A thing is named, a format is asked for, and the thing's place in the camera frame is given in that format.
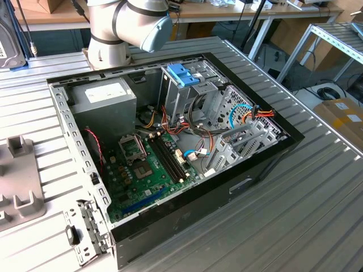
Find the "green motherboard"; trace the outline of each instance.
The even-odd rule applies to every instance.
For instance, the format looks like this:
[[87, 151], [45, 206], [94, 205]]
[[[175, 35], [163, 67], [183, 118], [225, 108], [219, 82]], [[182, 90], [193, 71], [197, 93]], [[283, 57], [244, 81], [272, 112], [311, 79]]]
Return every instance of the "green motherboard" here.
[[[163, 134], [162, 143], [176, 161], [174, 154], [176, 145], [169, 134]], [[107, 191], [111, 197], [111, 205], [108, 208], [109, 218], [112, 223], [159, 201], [160, 199], [182, 190], [194, 184], [199, 176], [195, 169], [185, 163], [181, 170], [187, 176], [184, 180], [175, 181], [165, 169], [168, 161], [157, 157], [155, 149], [151, 148], [150, 139], [140, 139], [145, 149], [146, 157], [136, 159], [132, 163], [126, 160], [126, 156], [137, 154], [140, 151], [136, 141], [123, 144], [123, 150], [117, 145], [104, 154], [107, 161], [103, 180], [107, 184]]]

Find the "metal table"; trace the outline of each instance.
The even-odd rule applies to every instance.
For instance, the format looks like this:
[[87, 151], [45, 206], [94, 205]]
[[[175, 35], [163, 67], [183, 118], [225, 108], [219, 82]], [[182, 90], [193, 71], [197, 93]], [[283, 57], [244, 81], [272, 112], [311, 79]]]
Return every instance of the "metal table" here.
[[[351, 29], [351, 25], [349, 23], [311, 24], [308, 26], [304, 35], [295, 47], [281, 73], [278, 75], [276, 79], [278, 82], [282, 82], [284, 80], [288, 71], [293, 66], [299, 52], [304, 47], [312, 33], [317, 35], [317, 38], [311, 44], [308, 51], [313, 52], [318, 46], [319, 42], [323, 39], [351, 58], [335, 76], [334, 81], [337, 81], [341, 77], [341, 75], [347, 70], [348, 67], [350, 67], [354, 60], [360, 64], [363, 64], [363, 40], [355, 31]], [[300, 62], [301, 65], [305, 64], [310, 54], [311, 53], [309, 52], [305, 54]]]
[[[363, 264], [363, 154], [231, 44], [217, 37], [169, 42], [138, 63], [212, 52], [304, 135], [302, 143], [261, 183], [136, 259], [124, 271], [359, 271]], [[31, 69], [0, 73], [0, 139], [35, 142], [47, 213], [0, 233], [2, 268], [76, 271], [62, 210], [87, 198], [56, 117], [45, 78], [89, 71], [85, 57], [31, 61]], [[86, 266], [115, 271], [109, 254]]]

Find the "expansion slot bracket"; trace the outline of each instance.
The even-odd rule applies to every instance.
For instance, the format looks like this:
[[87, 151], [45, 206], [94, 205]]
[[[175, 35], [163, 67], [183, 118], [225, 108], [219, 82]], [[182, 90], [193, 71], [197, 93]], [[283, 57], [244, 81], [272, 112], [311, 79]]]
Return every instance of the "expansion slot bracket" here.
[[95, 201], [77, 201], [77, 205], [63, 212], [66, 234], [80, 266], [105, 254], [111, 247], [111, 237]]

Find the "pci slot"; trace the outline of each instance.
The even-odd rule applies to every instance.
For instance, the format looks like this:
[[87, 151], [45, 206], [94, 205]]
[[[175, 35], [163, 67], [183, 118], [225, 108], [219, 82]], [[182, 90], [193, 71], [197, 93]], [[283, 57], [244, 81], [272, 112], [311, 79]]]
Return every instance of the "pci slot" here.
[[164, 191], [165, 191], [165, 188], [163, 188], [160, 191], [158, 191], [157, 193], [155, 193], [147, 198], [144, 198], [143, 200], [140, 200], [139, 202], [132, 204], [131, 206], [123, 209], [123, 214], [127, 214], [129, 212], [131, 213], [134, 210], [137, 210], [137, 209], [141, 208], [142, 206], [145, 206], [145, 205], [149, 204], [150, 202], [160, 198]]
[[181, 180], [184, 180], [187, 177], [184, 173], [184, 169], [171, 155], [161, 138], [149, 140], [149, 145], [174, 183], [182, 182]]

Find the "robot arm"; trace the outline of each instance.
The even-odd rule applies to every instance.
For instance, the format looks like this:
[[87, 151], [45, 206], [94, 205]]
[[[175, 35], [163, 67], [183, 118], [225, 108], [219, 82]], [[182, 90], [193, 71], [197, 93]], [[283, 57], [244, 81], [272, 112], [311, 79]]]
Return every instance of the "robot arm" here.
[[88, 8], [88, 59], [97, 69], [129, 64], [128, 43], [152, 53], [170, 37], [172, 20], [165, 0], [88, 0]]

